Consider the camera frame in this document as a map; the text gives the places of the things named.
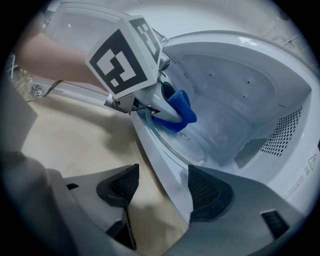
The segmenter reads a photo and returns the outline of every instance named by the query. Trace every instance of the human arm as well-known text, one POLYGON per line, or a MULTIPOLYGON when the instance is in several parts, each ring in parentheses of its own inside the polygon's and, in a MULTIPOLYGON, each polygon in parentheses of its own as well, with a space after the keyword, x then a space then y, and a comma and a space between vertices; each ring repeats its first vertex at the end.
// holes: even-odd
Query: human arm
POLYGON ((86 53, 62 46, 44 34, 44 15, 39 13, 14 48, 16 62, 39 77, 92 84, 107 90, 85 63, 86 53))

